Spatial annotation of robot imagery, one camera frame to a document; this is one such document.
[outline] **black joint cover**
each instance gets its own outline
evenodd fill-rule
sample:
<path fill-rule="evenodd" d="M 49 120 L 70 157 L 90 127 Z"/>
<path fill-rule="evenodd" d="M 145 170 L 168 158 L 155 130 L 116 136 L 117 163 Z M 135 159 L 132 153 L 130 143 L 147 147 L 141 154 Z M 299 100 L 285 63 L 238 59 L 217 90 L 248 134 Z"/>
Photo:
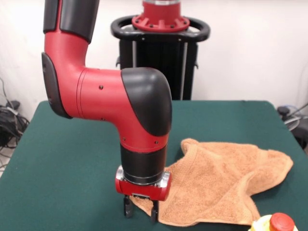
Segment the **black joint cover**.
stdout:
<path fill-rule="evenodd" d="M 59 2 L 57 0 L 45 0 L 44 26 L 43 26 L 44 33 L 56 30 L 58 5 Z"/>
<path fill-rule="evenodd" d="M 42 53 L 42 64 L 45 88 L 47 97 L 52 110 L 59 116 L 71 119 L 61 101 L 57 73 L 52 63 L 52 60 L 46 53 Z"/>
<path fill-rule="evenodd" d="M 164 74 L 147 67 L 126 68 L 122 70 L 122 80 L 143 128 L 153 136 L 167 135 L 171 129 L 172 102 Z"/>
<path fill-rule="evenodd" d="M 99 0 L 63 0 L 60 29 L 91 43 Z"/>
<path fill-rule="evenodd" d="M 167 156 L 167 146 L 152 153 L 136 153 L 121 146 L 124 177 L 135 184 L 153 184 L 161 180 Z"/>

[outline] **red flange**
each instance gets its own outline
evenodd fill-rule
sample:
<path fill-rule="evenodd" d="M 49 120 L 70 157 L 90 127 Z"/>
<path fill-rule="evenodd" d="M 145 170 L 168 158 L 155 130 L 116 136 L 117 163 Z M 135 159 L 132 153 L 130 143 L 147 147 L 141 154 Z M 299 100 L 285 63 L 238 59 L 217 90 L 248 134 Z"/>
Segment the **red flange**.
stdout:
<path fill-rule="evenodd" d="M 190 21 L 180 14 L 180 0 L 143 0 L 144 11 L 132 19 L 132 24 L 143 31 L 179 32 L 186 30 Z"/>

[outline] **black handle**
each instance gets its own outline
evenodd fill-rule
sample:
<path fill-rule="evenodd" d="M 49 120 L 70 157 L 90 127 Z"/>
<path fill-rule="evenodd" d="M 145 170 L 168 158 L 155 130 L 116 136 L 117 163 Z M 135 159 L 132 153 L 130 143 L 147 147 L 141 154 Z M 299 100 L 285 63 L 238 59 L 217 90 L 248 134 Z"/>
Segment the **black handle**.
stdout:
<path fill-rule="evenodd" d="M 175 33 L 157 33 L 145 32 L 136 28 L 125 28 L 124 26 L 131 25 L 131 20 L 134 16 L 126 16 L 118 18 L 111 24 L 111 32 L 118 39 L 131 41 L 161 41 L 161 42 L 201 42 L 208 39 L 210 35 L 210 27 L 205 22 L 188 18 L 191 22 L 190 26 L 199 29 L 198 32 L 190 30 L 175 32 Z"/>
<path fill-rule="evenodd" d="M 99 0 L 63 0 L 60 29 L 92 40 Z"/>
<path fill-rule="evenodd" d="M 45 0 L 44 33 L 54 31 L 60 15 L 60 29 L 84 38 L 88 43 L 92 40 L 99 0 Z"/>

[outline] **white wall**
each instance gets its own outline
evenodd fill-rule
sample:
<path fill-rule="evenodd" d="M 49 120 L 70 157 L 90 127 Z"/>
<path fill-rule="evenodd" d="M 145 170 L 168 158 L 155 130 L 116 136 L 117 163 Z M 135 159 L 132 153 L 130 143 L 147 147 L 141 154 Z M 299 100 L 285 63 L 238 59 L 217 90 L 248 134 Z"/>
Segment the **white wall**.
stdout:
<path fill-rule="evenodd" d="M 0 77 L 31 118 L 46 100 L 40 53 L 44 0 L 0 0 Z M 141 11 L 141 0 L 101 0 L 87 65 L 114 68 L 111 22 Z M 207 22 L 199 44 L 193 99 L 308 101 L 308 1 L 182 0 L 184 15 Z"/>

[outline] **green tablecloth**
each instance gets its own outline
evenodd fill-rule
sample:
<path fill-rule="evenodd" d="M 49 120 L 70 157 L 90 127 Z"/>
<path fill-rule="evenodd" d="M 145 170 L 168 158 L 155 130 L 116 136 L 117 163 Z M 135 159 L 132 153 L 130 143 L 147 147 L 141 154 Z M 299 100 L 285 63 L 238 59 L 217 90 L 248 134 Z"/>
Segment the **green tablecloth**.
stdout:
<path fill-rule="evenodd" d="M 279 186 L 253 196 L 261 215 L 285 212 L 307 230 L 308 159 L 267 102 L 174 102 L 167 165 L 182 157 L 180 142 L 252 143 L 294 161 Z M 64 119 L 39 105 L 0 179 L 1 231 L 103 231 L 184 228 L 152 224 L 138 208 L 123 216 L 114 180 L 120 165 L 116 128 L 106 122 Z M 187 230 L 246 231 L 247 226 L 198 224 Z"/>

